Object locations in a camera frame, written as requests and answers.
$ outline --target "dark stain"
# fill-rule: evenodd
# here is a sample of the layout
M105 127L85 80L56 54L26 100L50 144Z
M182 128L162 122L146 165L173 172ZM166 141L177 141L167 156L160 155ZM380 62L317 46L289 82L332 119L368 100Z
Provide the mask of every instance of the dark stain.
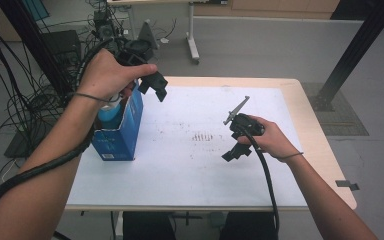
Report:
M192 137L193 141L197 142L208 142L213 140L213 135L207 133L195 133L195 136Z

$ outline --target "black tape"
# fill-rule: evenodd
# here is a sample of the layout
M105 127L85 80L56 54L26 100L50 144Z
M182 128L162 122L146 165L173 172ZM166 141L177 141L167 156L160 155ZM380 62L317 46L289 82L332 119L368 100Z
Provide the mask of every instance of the black tape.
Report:
M348 180L336 180L336 186L338 187L349 187L351 191L357 191L360 190L360 187L357 183L351 184Z

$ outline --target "hand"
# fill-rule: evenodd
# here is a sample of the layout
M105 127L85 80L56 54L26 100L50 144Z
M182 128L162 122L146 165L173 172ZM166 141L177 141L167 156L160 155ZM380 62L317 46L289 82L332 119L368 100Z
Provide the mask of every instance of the hand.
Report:
M275 158L282 158L298 153L298 150L292 145L289 139L283 134L276 123L267 121L264 118L249 116L261 123L264 128L262 136L254 136L255 141L261 149ZM251 144L247 137L241 136L238 142L242 144Z
M102 49L86 67L77 92L101 99L109 99L118 92L129 96L133 80L156 71L157 66L153 64L121 66L108 50Z

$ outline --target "white label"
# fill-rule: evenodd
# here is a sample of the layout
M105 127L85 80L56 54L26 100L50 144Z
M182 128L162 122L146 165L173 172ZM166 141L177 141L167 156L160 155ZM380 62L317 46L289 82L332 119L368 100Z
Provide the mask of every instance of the white label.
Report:
M105 159L114 159L114 155L112 154L102 154L102 157L105 158Z

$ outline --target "white table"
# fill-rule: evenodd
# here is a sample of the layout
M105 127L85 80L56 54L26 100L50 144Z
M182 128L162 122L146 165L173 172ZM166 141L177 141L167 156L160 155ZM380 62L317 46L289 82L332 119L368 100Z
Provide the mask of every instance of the white table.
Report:
M194 12L194 2L206 2L207 0L108 0L108 5L110 6L129 6L127 13L129 15L129 23L131 26L131 31L133 38L137 37L135 30L135 19L133 14L133 6L137 4L163 4L163 3L187 3L189 4L189 31L187 32L187 41L189 44L189 49L191 52L192 59L199 63L199 53L195 44L195 38L193 35L193 12Z
M66 206L72 210L270 210L255 153L225 162L235 140L223 125L245 95L241 112L276 121L324 180L356 207L341 169L298 81L167 77L163 103L143 96L144 112L131 162L104 162L90 147L82 156ZM285 164L266 155L279 210L307 209Z

